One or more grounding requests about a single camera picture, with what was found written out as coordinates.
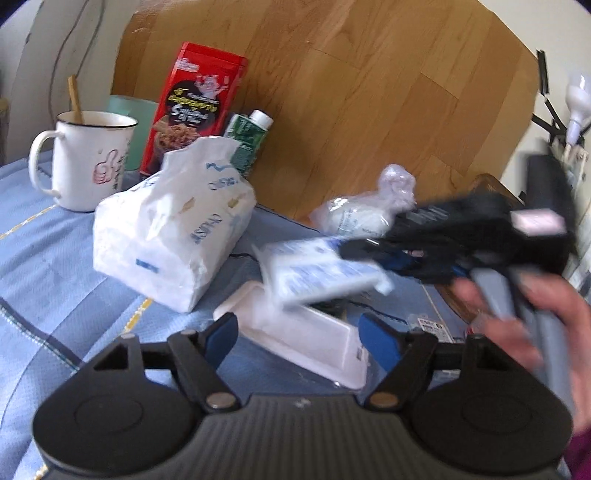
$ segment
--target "white plastic bag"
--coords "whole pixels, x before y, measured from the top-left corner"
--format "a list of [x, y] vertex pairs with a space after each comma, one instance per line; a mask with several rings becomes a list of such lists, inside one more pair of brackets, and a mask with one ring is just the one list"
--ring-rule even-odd
[[414, 207], [414, 177], [400, 165], [382, 170], [378, 191], [332, 199], [311, 213], [316, 228], [327, 235], [382, 236], [397, 213]]
[[393, 288], [386, 272], [373, 261], [343, 260], [344, 237], [311, 238], [265, 245], [256, 252], [265, 289], [281, 306], [312, 304], [376, 289]]
[[94, 268], [177, 312], [189, 312], [243, 234], [256, 204], [230, 165], [240, 143], [203, 137], [163, 169], [96, 209]]

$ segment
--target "wet wipes package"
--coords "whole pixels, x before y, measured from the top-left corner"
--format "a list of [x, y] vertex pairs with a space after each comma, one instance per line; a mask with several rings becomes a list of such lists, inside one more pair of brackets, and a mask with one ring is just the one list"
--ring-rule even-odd
[[386, 295], [393, 284], [372, 261], [343, 260], [332, 236], [269, 244], [257, 252], [263, 281], [276, 304], [310, 304], [376, 289]]

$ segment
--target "white carton cap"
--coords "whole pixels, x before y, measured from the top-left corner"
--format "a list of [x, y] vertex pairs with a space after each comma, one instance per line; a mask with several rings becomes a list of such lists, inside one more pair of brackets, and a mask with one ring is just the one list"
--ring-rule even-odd
[[250, 119], [252, 123], [258, 125], [263, 130], [269, 130], [271, 125], [273, 124], [273, 119], [266, 113], [261, 112], [260, 110], [254, 110], [253, 113], [251, 113]]

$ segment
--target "light bulb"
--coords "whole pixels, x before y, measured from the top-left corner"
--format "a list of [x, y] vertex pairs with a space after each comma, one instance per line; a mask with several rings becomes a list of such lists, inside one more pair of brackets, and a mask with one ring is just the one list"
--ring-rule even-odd
[[573, 74], [566, 89], [566, 105], [570, 110], [566, 143], [576, 145], [581, 127], [591, 116], [591, 75]]

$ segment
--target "purple sleeve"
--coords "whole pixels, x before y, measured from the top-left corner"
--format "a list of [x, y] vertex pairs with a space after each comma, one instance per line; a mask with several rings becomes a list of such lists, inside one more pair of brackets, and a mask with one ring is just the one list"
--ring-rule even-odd
[[564, 453], [573, 480], [591, 479], [591, 429], [574, 437]]

